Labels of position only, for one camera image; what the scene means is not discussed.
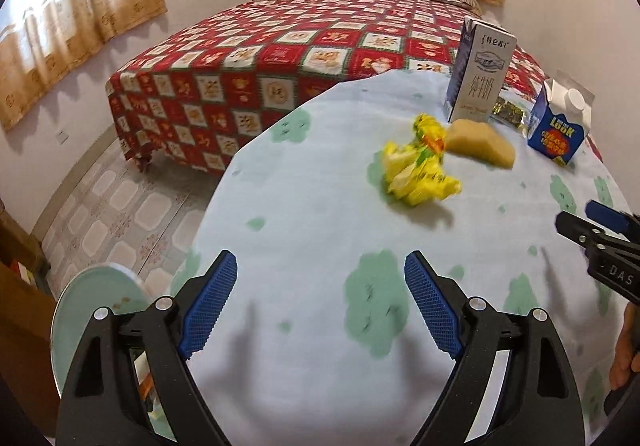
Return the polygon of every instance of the blue and white carton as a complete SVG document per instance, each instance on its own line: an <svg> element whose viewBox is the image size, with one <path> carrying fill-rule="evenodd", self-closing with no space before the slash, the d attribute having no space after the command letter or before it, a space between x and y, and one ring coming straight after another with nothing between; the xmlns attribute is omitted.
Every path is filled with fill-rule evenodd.
<svg viewBox="0 0 640 446"><path fill-rule="evenodd" d="M580 83L558 71L545 80L531 111L528 144L560 166L569 163L591 129L595 100Z"/></svg>
<svg viewBox="0 0 640 446"><path fill-rule="evenodd" d="M494 109L518 40L504 29L465 16L445 112L456 119L486 121Z"/></svg>

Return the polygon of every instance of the wooden cabinet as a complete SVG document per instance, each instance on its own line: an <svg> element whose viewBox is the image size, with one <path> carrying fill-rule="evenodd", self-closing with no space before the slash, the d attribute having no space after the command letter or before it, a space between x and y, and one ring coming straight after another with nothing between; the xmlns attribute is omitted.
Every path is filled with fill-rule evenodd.
<svg viewBox="0 0 640 446"><path fill-rule="evenodd" d="M60 399L49 337L56 302L18 278L8 267L13 259L34 274L48 266L38 241L0 211L0 372L31 421L54 437Z"/></svg>

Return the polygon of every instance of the tiled floor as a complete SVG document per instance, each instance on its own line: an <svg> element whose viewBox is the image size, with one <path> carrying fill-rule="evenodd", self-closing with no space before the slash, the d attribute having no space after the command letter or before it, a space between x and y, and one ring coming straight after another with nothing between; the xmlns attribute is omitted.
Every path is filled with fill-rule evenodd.
<svg viewBox="0 0 640 446"><path fill-rule="evenodd" d="M91 264L129 267L154 295L183 263L218 179L156 153L147 173L125 162L115 141L60 209L42 242L58 298Z"/></svg>

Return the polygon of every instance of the light blue tablecloth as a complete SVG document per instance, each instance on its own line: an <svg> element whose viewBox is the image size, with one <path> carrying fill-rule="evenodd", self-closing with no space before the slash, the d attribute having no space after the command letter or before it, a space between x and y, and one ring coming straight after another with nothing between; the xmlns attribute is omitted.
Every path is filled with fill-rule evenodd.
<svg viewBox="0 0 640 446"><path fill-rule="evenodd" d="M236 287L189 363L232 444L411 442L453 366L404 287L415 249L498 310L546 308L588 436L603 424L624 302L587 275L554 218L561 204L584 216L591 199L622 210L625 200L586 144L561 169L498 126L516 147L513 170L446 155L460 195L416 208L390 202L376 153L388 140L409 142L420 112L444 121L448 81L390 71L340 84L234 157L172 285L175 293L206 272L223 249L238 258ZM481 411L485 421L492 409Z"/></svg>

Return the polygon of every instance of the bread slice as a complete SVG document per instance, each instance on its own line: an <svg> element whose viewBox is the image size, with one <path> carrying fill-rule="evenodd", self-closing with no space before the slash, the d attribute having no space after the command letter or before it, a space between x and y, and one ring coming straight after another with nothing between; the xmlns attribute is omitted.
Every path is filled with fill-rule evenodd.
<svg viewBox="0 0 640 446"><path fill-rule="evenodd" d="M473 157L499 168L513 168L516 151L513 145L485 122L457 119L447 131L445 151Z"/></svg>

